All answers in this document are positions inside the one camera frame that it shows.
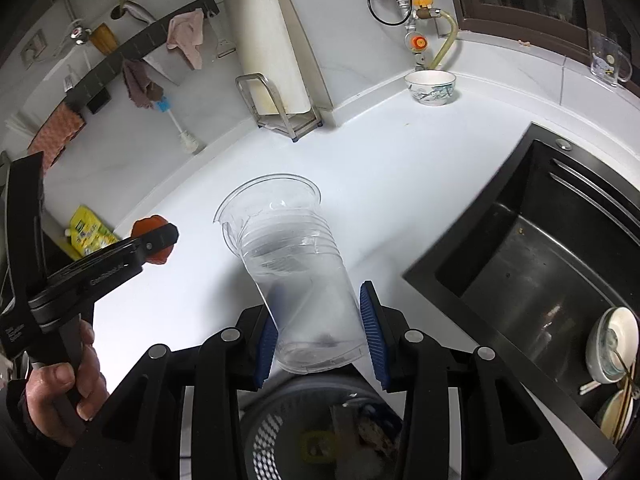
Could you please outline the person's left hand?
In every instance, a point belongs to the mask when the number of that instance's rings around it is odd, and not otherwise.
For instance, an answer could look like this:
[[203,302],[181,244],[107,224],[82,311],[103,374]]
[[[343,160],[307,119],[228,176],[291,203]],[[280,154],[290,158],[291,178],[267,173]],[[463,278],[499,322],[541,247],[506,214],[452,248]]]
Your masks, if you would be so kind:
[[[78,370],[70,363],[42,366],[30,374],[25,389],[27,411],[36,428],[44,436],[69,448],[81,435],[76,422],[93,419],[110,396],[93,348],[94,331],[88,322],[79,322],[79,335],[82,359]],[[63,417],[58,402],[66,400],[66,393],[73,388],[80,394],[75,416]]]

